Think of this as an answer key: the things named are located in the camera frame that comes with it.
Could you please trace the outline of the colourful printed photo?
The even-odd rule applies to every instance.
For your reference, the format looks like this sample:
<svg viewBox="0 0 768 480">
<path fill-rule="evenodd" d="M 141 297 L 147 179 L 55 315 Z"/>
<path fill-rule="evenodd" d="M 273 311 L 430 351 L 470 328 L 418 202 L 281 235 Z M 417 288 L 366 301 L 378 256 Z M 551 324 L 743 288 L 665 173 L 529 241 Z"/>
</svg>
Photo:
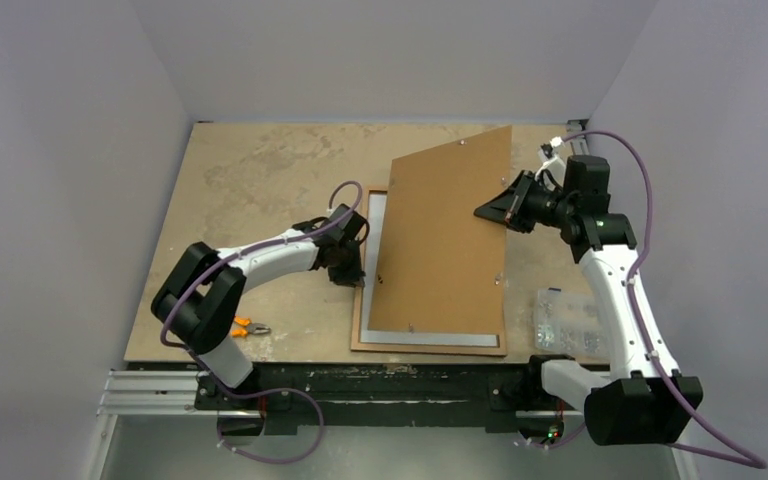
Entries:
<svg viewBox="0 0 768 480">
<path fill-rule="evenodd" d="M 385 191 L 373 190 L 369 192 L 366 218 L 371 223 L 371 231 L 369 238 L 364 243 L 363 260 L 366 279 L 361 293 L 359 341 L 363 344 L 376 343 L 387 346 L 499 347 L 499 336 L 494 334 L 416 333 L 411 330 L 399 332 L 375 330 L 370 327 L 372 297 L 375 286 L 378 284 L 376 274 L 386 203 L 387 193 Z"/>
</svg>

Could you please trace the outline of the blue wooden picture frame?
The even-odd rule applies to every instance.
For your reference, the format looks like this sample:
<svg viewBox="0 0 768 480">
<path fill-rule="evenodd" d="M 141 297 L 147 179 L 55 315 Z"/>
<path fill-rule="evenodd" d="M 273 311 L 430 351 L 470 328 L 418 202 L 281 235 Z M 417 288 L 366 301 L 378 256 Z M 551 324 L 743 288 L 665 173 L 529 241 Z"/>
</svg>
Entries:
<svg viewBox="0 0 768 480">
<path fill-rule="evenodd" d="M 383 190 L 387 193 L 385 186 L 367 187 L 364 193 L 364 199 L 361 204 L 361 212 L 366 217 L 368 212 L 368 194 L 373 190 Z M 364 268 L 364 243 L 360 247 L 362 258 L 362 267 Z M 503 332 L 494 334 L 499 336 L 500 346 L 496 348 L 478 348 L 478 347 L 441 347 L 441 346 L 410 346 L 410 345 L 390 345 L 385 344 L 363 344 L 359 341 L 360 326 L 360 303 L 363 288 L 356 288 L 354 293 L 354 304 L 352 321 L 350 328 L 350 350 L 353 352 L 365 353 L 388 353 L 388 354 L 421 354 L 421 355 L 457 355 L 457 356 L 479 356 L 489 358 L 501 358 L 508 353 L 507 342 Z"/>
</svg>

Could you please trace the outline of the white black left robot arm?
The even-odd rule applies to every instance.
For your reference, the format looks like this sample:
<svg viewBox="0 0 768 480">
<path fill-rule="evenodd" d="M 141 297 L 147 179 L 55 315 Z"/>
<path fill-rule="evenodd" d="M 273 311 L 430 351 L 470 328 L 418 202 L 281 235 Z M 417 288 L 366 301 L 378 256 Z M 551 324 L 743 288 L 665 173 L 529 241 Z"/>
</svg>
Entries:
<svg viewBox="0 0 768 480">
<path fill-rule="evenodd" d="M 326 270 L 331 283 L 361 287 L 360 247 L 368 220 L 346 204 L 328 217 L 292 225 L 253 244 L 214 249 L 204 242 L 186 248 L 151 302 L 162 344 L 192 355 L 219 381 L 219 395 L 232 408 L 257 399 L 253 362 L 231 330 L 242 296 L 283 276 Z"/>
</svg>

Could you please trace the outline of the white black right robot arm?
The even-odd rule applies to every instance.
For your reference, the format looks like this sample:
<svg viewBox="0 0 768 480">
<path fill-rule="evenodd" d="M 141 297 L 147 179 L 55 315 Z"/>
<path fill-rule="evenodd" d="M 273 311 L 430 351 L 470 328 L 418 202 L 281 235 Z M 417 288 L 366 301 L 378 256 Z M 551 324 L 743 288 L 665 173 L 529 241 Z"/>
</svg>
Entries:
<svg viewBox="0 0 768 480">
<path fill-rule="evenodd" d="M 610 167 L 600 157 L 573 155 L 561 185 L 522 171 L 474 216 L 518 233 L 538 224 L 559 230 L 595 296 L 607 339 L 610 375 L 604 378 L 569 356 L 534 356 L 521 381 L 524 399 L 544 407 L 558 398 L 582 412 L 600 446 L 671 444 L 703 399 L 700 380 L 681 373 L 657 335 L 638 273 L 630 221 L 609 210 Z"/>
</svg>

